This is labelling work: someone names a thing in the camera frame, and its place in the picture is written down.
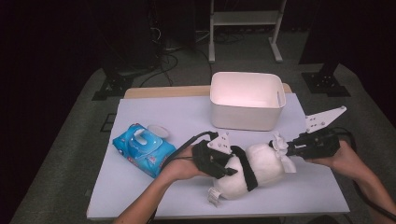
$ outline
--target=white table leg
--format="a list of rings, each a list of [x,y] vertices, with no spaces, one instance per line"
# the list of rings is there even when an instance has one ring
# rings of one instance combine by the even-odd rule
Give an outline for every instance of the white table leg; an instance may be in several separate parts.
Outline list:
[[[209,57],[209,62],[214,63],[215,62],[215,43],[213,41],[214,38],[214,33],[215,33],[215,28],[214,28],[214,0],[211,1],[210,3],[210,37],[209,37],[209,52],[208,52],[208,57]]]
[[[277,63],[283,62],[282,56],[280,55],[279,49],[277,48],[277,45],[276,45],[276,40],[277,40],[277,35],[279,34],[280,24],[282,23],[282,18],[283,18],[283,13],[285,11],[286,1],[287,0],[282,0],[282,3],[280,4],[279,12],[277,14],[277,19],[276,19],[274,35],[272,37],[268,38],[268,40],[270,42],[271,49],[274,53],[274,57],[275,57],[275,60]]]

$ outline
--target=black wire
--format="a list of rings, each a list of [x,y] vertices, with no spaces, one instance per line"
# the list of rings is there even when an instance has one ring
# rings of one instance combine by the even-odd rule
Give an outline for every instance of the black wire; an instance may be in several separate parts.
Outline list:
[[[207,39],[208,37],[209,37],[209,34],[199,37],[198,40],[195,41],[195,44],[198,45],[198,44],[200,44],[200,42],[203,43],[203,40]],[[166,49],[163,49],[163,53],[174,53],[174,52],[177,52],[177,51],[180,51],[183,49],[191,49],[191,47],[188,47],[186,45],[179,46],[179,47],[176,47],[173,49],[169,49],[169,47],[167,47]]]
[[[202,53],[202,55],[204,55],[204,57],[205,57],[205,59],[206,59],[206,61],[207,61],[207,64],[209,65],[209,69],[210,69],[210,82],[211,82],[211,81],[212,81],[212,77],[213,77],[212,64],[210,64],[209,59],[207,58],[206,54],[204,54],[203,51],[201,51],[201,50],[199,50],[199,49],[196,49],[196,51],[198,51],[198,52]]]
[[[156,77],[156,76],[158,76],[158,75],[160,75],[160,74],[164,74],[164,73],[166,73],[166,72],[168,72],[168,71],[174,69],[174,68],[177,66],[177,64],[178,64],[178,59],[177,59],[177,57],[175,57],[175,56],[172,55],[172,54],[166,54],[166,56],[169,56],[169,57],[175,59],[175,61],[176,61],[175,64],[174,64],[172,67],[170,67],[170,68],[168,68],[168,69],[166,69],[166,70],[163,70],[163,69],[162,69],[161,72],[155,73],[155,74],[153,74],[153,75],[147,77],[147,78],[139,85],[139,88],[143,87],[143,85],[144,85],[147,81],[149,81],[150,79],[152,79],[153,77]]]
[[[165,75],[166,79],[168,79],[169,86],[173,86],[173,80],[169,77],[167,71],[163,70],[163,64],[162,63],[160,63],[160,67],[161,67],[161,71]]]
[[[215,34],[214,42],[216,44],[221,44],[221,45],[231,45],[245,39],[245,36],[243,34],[238,34],[238,35],[241,35],[241,37],[237,37],[236,35],[230,35],[228,34],[228,32],[217,33]]]
[[[345,129],[345,128],[336,127],[336,128],[333,128],[333,130],[334,129],[341,129],[341,130],[344,131],[343,133],[337,133],[337,135],[346,135],[346,136],[348,136],[350,141],[351,141],[350,144],[351,144],[352,149],[357,153],[358,149],[356,147],[356,142],[355,142],[355,138],[354,138],[353,134],[350,131],[348,131],[347,129]],[[358,183],[356,183],[356,181],[354,181],[354,180],[352,180],[352,181],[353,181],[353,186],[354,186],[356,192],[358,193],[359,197],[361,197],[361,199],[367,205],[372,207],[376,212],[378,212],[379,214],[383,215],[384,217],[387,217],[387,218],[389,218],[389,219],[391,219],[393,221],[396,221],[396,215],[392,214],[390,211],[384,209],[383,207],[379,206],[378,204],[373,203],[369,198],[367,198],[366,195],[363,194],[363,192],[361,192],[361,188],[359,187]]]
[[[172,161],[174,160],[186,160],[186,161],[192,161],[192,157],[176,157],[173,158]]]
[[[236,0],[236,2],[233,5],[233,8],[231,9],[231,11],[234,11],[236,9],[236,6],[238,6],[238,4],[239,4],[239,0]]]
[[[352,219],[350,219],[350,217],[347,214],[343,214],[343,215],[346,218],[347,222],[349,222],[349,224],[353,224]]]

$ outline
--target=dark background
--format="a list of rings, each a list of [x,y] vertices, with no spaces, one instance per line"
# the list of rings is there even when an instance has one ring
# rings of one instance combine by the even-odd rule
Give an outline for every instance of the dark background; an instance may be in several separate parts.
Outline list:
[[[152,25],[160,25],[165,35],[190,45],[195,29],[208,29],[208,0],[162,0],[154,8],[153,2],[0,3],[0,223],[12,218],[94,71],[106,67],[106,74],[117,78],[117,66],[157,66],[160,47],[152,44]],[[231,10],[235,2],[224,7],[225,0],[219,0],[216,8]],[[235,10],[274,9],[277,4],[240,1]],[[310,28],[301,63],[323,63],[335,50],[393,125],[394,9],[395,3],[385,0],[289,0],[281,27],[291,32]],[[116,16],[116,10],[122,13]]]

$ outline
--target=white stuffed toy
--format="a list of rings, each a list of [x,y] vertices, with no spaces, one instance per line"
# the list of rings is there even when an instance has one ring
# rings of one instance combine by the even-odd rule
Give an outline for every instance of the white stuffed toy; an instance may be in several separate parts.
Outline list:
[[[269,144],[258,144],[245,150],[248,164],[257,180],[257,187],[276,183],[285,173],[295,173],[294,163],[286,156],[288,144],[274,132],[275,141]],[[209,190],[208,200],[218,205],[219,196],[225,199],[237,199],[249,192],[243,165],[237,156],[232,156],[226,166],[237,170],[234,175],[214,179],[214,187]]]

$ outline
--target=white shelf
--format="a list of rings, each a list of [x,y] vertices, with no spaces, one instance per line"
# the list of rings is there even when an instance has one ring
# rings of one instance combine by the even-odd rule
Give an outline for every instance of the white shelf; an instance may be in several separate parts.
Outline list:
[[[215,12],[214,25],[274,25],[278,11]]]

